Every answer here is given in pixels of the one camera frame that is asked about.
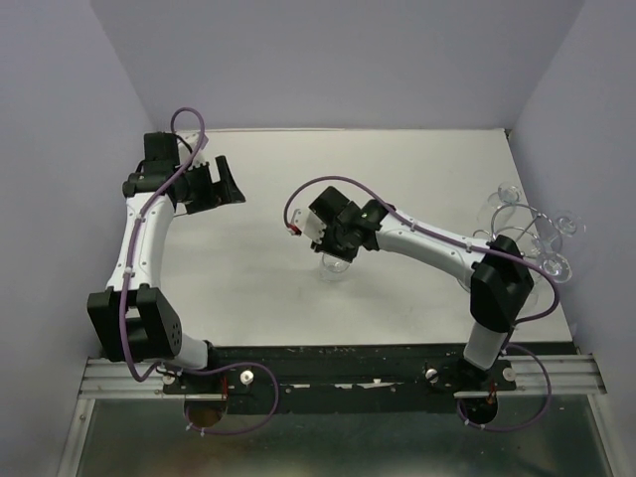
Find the ribbed wine glass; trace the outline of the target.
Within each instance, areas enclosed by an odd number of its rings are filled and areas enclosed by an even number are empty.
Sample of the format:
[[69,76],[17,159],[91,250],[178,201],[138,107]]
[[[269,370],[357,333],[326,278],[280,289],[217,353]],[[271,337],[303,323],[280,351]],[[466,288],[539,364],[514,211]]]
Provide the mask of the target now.
[[523,199],[523,192],[518,185],[510,182],[501,183],[497,190],[491,193],[481,206],[477,214],[477,224],[488,229],[495,212],[500,206],[509,205],[503,211],[497,214],[495,225],[504,226],[511,216],[516,212],[516,205],[520,204]]

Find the chrome wine glass rack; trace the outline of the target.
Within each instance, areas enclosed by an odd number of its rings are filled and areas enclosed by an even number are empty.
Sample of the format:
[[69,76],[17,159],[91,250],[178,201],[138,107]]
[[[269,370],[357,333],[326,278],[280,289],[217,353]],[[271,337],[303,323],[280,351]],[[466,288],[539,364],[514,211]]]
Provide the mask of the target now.
[[477,214],[476,238],[512,239],[522,256],[536,259],[547,250],[540,231],[550,224],[548,216],[527,204],[483,206]]

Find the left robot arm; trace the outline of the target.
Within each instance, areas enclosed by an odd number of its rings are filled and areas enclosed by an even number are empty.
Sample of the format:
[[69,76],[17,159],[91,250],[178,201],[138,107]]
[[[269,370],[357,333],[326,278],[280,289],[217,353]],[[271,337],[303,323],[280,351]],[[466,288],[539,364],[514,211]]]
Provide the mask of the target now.
[[86,309],[104,356],[113,363],[164,363],[186,371],[200,393],[221,377],[213,345],[189,337],[161,289],[165,241],[180,206],[189,215],[242,204],[228,160],[218,156],[219,176],[198,161],[207,138],[188,144],[175,132],[144,136],[144,158],[122,185],[126,225],[115,268],[104,290],[89,295]]

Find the short clear wine glass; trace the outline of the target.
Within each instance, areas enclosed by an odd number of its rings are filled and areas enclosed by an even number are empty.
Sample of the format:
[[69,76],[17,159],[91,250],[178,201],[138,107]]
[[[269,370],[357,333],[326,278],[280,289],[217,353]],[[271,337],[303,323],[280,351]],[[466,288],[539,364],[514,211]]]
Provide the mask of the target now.
[[340,282],[350,276],[351,263],[343,258],[323,252],[319,261],[318,273],[321,280]]

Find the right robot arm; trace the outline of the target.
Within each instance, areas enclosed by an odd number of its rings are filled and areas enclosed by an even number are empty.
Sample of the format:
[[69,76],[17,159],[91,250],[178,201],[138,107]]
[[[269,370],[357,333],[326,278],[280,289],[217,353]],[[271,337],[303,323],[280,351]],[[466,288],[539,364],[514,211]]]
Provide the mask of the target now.
[[403,255],[441,270],[469,291],[475,321],[457,365],[457,377],[477,390],[493,378],[493,365],[534,288],[516,243],[467,238],[415,219],[379,199],[363,207],[334,187],[325,189],[292,224],[312,240],[312,248],[353,262],[360,248]]

